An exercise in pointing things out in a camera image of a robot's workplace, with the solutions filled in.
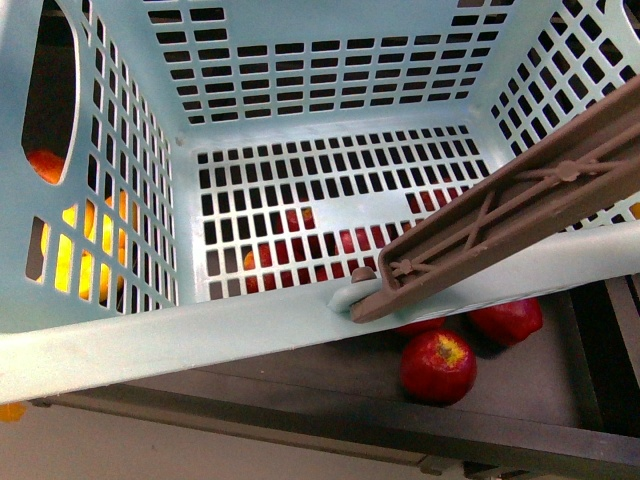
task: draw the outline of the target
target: plastic basket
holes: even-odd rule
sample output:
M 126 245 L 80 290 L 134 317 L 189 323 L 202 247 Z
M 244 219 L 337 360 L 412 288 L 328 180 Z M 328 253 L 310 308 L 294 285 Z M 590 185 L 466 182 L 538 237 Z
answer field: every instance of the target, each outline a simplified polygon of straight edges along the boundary
M 73 33 L 77 102 L 55 186 L 21 143 L 41 5 L 5 0 L 0 10 L 0 400 L 640 271 L 638 227 L 627 222 L 636 195 L 378 322 L 353 325 L 343 311 L 372 288 L 350 286 L 350 272 L 375 269 L 383 244 L 638 72 L 626 2 L 58 4 Z M 118 196 L 126 214 L 107 200 Z M 124 235 L 121 255 L 115 233 L 108 248 L 99 240 L 107 223 Z M 261 245 L 271 262 L 246 269 Z

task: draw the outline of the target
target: brown plastic handle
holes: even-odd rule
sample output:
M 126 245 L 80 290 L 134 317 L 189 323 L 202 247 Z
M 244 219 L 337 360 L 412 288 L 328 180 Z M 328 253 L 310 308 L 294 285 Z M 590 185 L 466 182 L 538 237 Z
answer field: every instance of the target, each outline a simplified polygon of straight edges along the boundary
M 640 76 L 398 237 L 354 322 L 392 313 L 640 190 Z

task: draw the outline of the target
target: red apple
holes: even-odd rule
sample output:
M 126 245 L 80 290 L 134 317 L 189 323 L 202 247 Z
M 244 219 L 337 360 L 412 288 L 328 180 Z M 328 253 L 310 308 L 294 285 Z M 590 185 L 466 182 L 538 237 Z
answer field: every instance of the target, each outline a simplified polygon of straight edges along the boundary
M 356 228 L 356 242 L 353 241 L 353 236 L 349 230 L 342 230 L 340 232 L 340 243 L 342 244 L 342 250 L 344 253 L 355 253 L 356 246 L 360 251 L 366 251 L 371 249 L 369 239 L 367 238 L 367 232 L 364 228 Z M 336 254 L 340 253 L 340 247 L 336 244 Z
M 434 405 L 452 405 L 473 387 L 476 357 L 450 330 L 431 330 L 409 342 L 400 360 L 400 381 L 413 397 Z
M 515 345 L 542 328 L 542 310 L 535 298 L 494 305 L 468 312 L 473 324 L 504 346 Z
M 34 150 L 27 153 L 27 160 L 45 182 L 56 184 L 60 181 L 64 160 L 49 150 Z
M 261 245 L 258 245 L 258 257 L 260 258 L 260 265 L 262 267 L 271 267 L 273 265 L 273 262 L 271 260 L 271 250 L 269 249 L 268 244 L 263 243 Z M 247 253 L 247 255 L 244 257 L 243 267 L 245 270 L 253 270 L 256 268 L 256 260 L 253 250 Z M 275 276 L 272 273 L 266 274 L 262 278 L 264 281 L 265 290 L 274 290 L 276 288 Z M 256 293 L 258 291 L 257 277 L 247 277 L 245 283 L 247 285 L 248 293 Z
M 442 190 L 434 190 L 433 194 L 435 195 L 440 208 L 444 207 L 447 204 L 447 199 L 445 198 L 444 192 Z
M 430 320 L 423 320 L 422 322 L 408 323 L 402 327 L 394 328 L 393 331 L 403 337 L 415 337 L 429 330 L 437 330 L 444 325 L 444 321 L 445 317 L 437 317 Z
M 329 280 L 327 269 L 322 265 L 316 267 L 316 281 L 326 282 L 327 280 Z
M 431 200 L 429 192 L 420 192 L 418 195 L 420 196 L 420 200 L 422 200 L 424 208 L 427 209 L 427 212 L 435 212 L 436 207 L 433 206 L 433 201 Z M 409 208 L 412 213 L 420 213 L 422 211 L 420 204 L 418 203 L 417 196 L 411 197 L 411 200 L 409 201 Z
M 382 248 L 385 246 L 386 242 L 382 235 L 382 229 L 378 225 L 371 227 L 371 235 L 373 236 L 373 243 L 376 248 Z

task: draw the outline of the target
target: yellow fruit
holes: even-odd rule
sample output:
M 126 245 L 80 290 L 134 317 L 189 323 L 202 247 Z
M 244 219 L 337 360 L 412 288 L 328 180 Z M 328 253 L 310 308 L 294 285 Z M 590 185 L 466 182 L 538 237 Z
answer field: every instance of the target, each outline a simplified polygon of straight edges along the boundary
M 633 218 L 635 218 L 636 220 L 640 218 L 640 203 L 634 203 L 633 205 L 631 205 L 631 207 L 629 207 L 629 210 L 631 211 Z
M 105 200 L 106 204 L 113 208 L 113 197 L 109 197 Z M 118 213 L 120 214 L 120 218 L 122 218 L 125 222 L 129 221 L 129 223 L 133 226 L 135 230 L 137 230 L 138 226 L 138 209 L 134 206 L 132 218 L 128 218 L 127 213 L 127 192 L 120 191 L 120 202 Z M 105 216 L 102 226 L 102 249 L 111 255 L 111 239 L 113 238 L 113 221 L 110 217 Z M 124 248 L 127 244 L 127 234 L 124 230 L 120 229 L 118 232 L 118 248 Z
M 62 220 L 67 225 L 76 227 L 76 210 L 78 209 L 77 205 L 73 205 L 72 207 L 67 208 L 64 212 L 62 212 Z M 86 210 L 84 217 L 84 235 L 87 238 L 91 238 L 91 231 L 93 230 L 93 217 L 95 216 L 95 207 L 93 203 L 89 200 L 86 202 Z M 44 224 L 44 228 L 42 229 L 42 237 L 40 238 L 40 250 L 42 251 L 42 255 L 45 254 L 47 250 L 47 243 L 49 242 L 51 227 L 47 223 Z
M 71 259 L 73 258 L 73 243 L 66 235 L 60 235 L 58 257 L 56 258 L 56 289 L 61 292 L 69 291 Z
M 0 405 L 0 422 L 17 422 L 27 411 L 22 403 L 7 403 Z

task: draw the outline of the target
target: rectangular hole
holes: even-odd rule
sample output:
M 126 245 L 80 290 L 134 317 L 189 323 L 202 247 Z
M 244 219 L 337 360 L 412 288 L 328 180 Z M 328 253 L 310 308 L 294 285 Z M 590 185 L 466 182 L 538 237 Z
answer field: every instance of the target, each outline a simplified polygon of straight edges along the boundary
M 189 10 L 191 20 L 194 22 L 210 22 L 224 20 L 224 9 L 218 8 L 192 8 Z
M 223 107 L 233 107 L 236 104 L 236 99 L 233 97 L 230 98 L 218 98 L 215 100 L 209 100 L 208 102 L 209 108 L 223 108 Z
M 249 219 L 247 217 L 238 218 L 238 238 L 240 238 L 240 240 L 247 240 L 251 238 Z
M 372 48 L 374 45 L 373 38 L 360 38 L 347 41 L 347 50 L 357 50 L 363 48 Z
M 569 97 L 567 97 L 567 94 L 564 93 L 563 90 L 559 90 L 558 93 L 556 93 L 555 99 L 564 113 L 569 113 L 571 109 L 573 109 L 573 104 L 569 101 Z
M 269 80 L 245 80 L 242 82 L 243 90 L 257 90 L 261 88 L 269 88 Z
M 311 75 L 311 84 L 318 83 L 334 83 L 338 76 L 335 73 L 323 74 L 323 75 Z
M 286 72 L 290 70 L 302 70 L 304 68 L 303 60 L 286 60 L 276 62 L 276 70 L 278 72 Z
M 233 92 L 233 83 L 208 83 L 204 89 L 207 93 Z
M 404 47 L 407 44 L 407 37 L 386 37 L 382 39 L 381 46 L 386 47 Z
M 555 127 L 556 125 L 558 125 L 558 123 L 560 123 L 560 120 L 558 119 L 558 116 L 553 111 L 553 108 L 551 108 L 550 105 L 546 105 L 542 109 L 542 113 L 547 118 L 547 120 L 549 121 L 549 124 L 551 124 L 552 127 Z
M 411 95 L 408 97 L 400 97 L 400 103 L 419 103 L 422 101 L 422 95 Z
M 345 58 L 345 65 L 352 67 L 355 65 L 369 65 L 371 63 L 371 55 L 359 55 L 355 57 Z
M 344 74 L 343 78 L 345 82 L 367 80 L 369 78 L 369 72 L 348 72 Z
M 616 66 L 622 60 L 622 53 L 608 38 L 600 44 L 599 49 L 611 66 Z
M 240 65 L 240 74 L 250 75 L 253 73 L 266 73 L 269 71 L 269 64 L 267 63 L 247 63 Z
M 153 24 L 180 23 L 182 22 L 182 15 L 180 10 L 154 10 L 149 12 L 149 20 Z
M 184 32 L 158 32 L 156 38 L 161 45 L 187 43 L 187 36 Z
M 215 42 L 227 39 L 225 28 L 208 28 L 206 30 L 194 30 L 193 36 L 196 42 Z
M 582 27 L 582 30 L 584 30 L 584 33 L 586 33 L 587 36 L 592 41 L 595 40 L 596 38 L 598 38 L 600 36 L 600 34 L 602 33 L 602 29 L 593 20 L 593 18 L 591 18 L 590 15 L 585 15 L 585 17 L 582 20 L 582 22 L 580 22 L 580 26 Z
M 205 48 L 202 50 L 198 50 L 198 58 L 200 60 L 221 60 L 224 58 L 229 58 L 229 49 L 228 48 Z M 186 60 L 176 60 L 176 61 L 189 61 L 191 60 L 191 58 L 188 58 Z
M 364 107 L 364 100 L 350 100 L 347 102 L 341 102 L 340 108 L 348 109 L 348 108 L 361 108 Z
M 491 42 L 498 37 L 498 32 L 481 32 L 478 34 L 479 42 Z
M 310 97 L 311 98 L 324 98 L 324 97 L 333 97 L 336 94 L 335 89 L 328 88 L 324 90 L 311 90 Z
M 404 60 L 404 53 L 387 53 L 378 56 L 378 63 L 399 63 Z
M 397 78 L 400 76 L 400 69 L 392 70 L 378 70 L 376 72 L 376 78 Z
M 202 203 L 202 214 L 204 216 L 213 215 L 213 197 L 211 195 L 202 195 L 201 197 Z
M 600 80 L 604 78 L 604 72 L 593 58 L 588 58 L 584 62 L 583 67 L 587 75 L 593 80 L 593 83 L 599 83 Z
M 383 85 L 374 85 L 373 93 L 386 93 L 386 92 L 395 92 L 398 88 L 398 85 L 395 83 L 388 83 Z
M 408 68 L 407 76 L 408 77 L 424 76 L 424 75 L 429 75 L 430 72 L 431 72 L 431 67 Z
M 291 53 L 304 52 L 304 43 L 281 43 L 276 45 L 277 55 L 287 55 Z
M 420 45 L 436 45 L 440 42 L 440 35 L 418 35 L 413 44 Z
M 304 79 L 302 77 L 282 77 L 276 80 L 276 86 L 278 87 L 292 87 L 302 85 L 303 83 Z
M 485 25 L 499 25 L 501 23 L 504 23 L 504 21 L 507 19 L 507 14 L 506 13 L 490 13 L 489 15 L 487 15 L 484 18 L 484 24 Z
M 583 99 L 589 93 L 589 90 L 577 75 L 572 75 L 569 78 L 569 86 L 579 99 Z
M 576 37 L 573 33 L 567 37 L 565 44 L 567 45 L 567 47 L 569 47 L 569 51 L 575 58 L 580 58 L 585 52 L 584 45 L 582 45 L 582 42 L 580 42 L 580 40 L 578 40 L 578 37 Z
M 211 115 L 212 122 L 227 122 L 230 120 L 237 120 L 238 114 L 236 112 L 216 113 Z
M 478 15 L 456 15 L 451 21 L 452 27 L 466 27 L 478 23 Z
M 451 33 L 447 35 L 446 43 L 467 43 L 471 37 L 471 33 Z
M 322 191 L 322 185 L 318 180 L 311 181 L 311 192 L 314 200 L 324 200 L 324 192 Z
M 447 88 L 453 87 L 455 83 L 455 80 L 436 80 L 435 82 L 433 82 L 432 86 L 433 88 Z
M 412 62 L 425 62 L 436 58 L 435 52 L 414 52 L 411 54 L 410 60 Z
M 244 57 L 263 57 L 267 54 L 266 45 L 251 45 L 248 47 L 238 47 L 238 56 Z
M 313 52 L 329 52 L 340 49 L 339 40 L 327 40 L 322 42 L 313 42 L 311 44 L 311 51 Z
M 278 108 L 278 115 L 292 115 L 295 113 L 302 113 L 302 105 Z
M 245 105 L 254 105 L 256 103 L 269 103 L 271 97 L 269 95 L 250 95 L 242 99 Z
M 325 180 L 327 186 L 327 193 L 329 194 L 329 198 L 338 198 L 340 196 L 340 192 L 338 191 L 338 186 L 336 181 L 333 178 L 327 178 Z
M 309 105 L 310 112 L 324 112 L 328 110 L 333 110 L 333 108 L 334 108 L 333 103 L 317 103 L 317 104 Z
M 369 187 L 367 187 L 367 182 L 362 175 L 356 175 L 354 179 L 356 181 L 358 193 L 360 193 L 361 195 L 369 193 Z
M 337 66 L 337 58 L 314 58 L 313 60 L 311 60 L 311 68 L 330 68 Z
M 302 100 L 302 92 L 283 92 L 278 94 L 279 102 L 286 102 L 290 100 Z

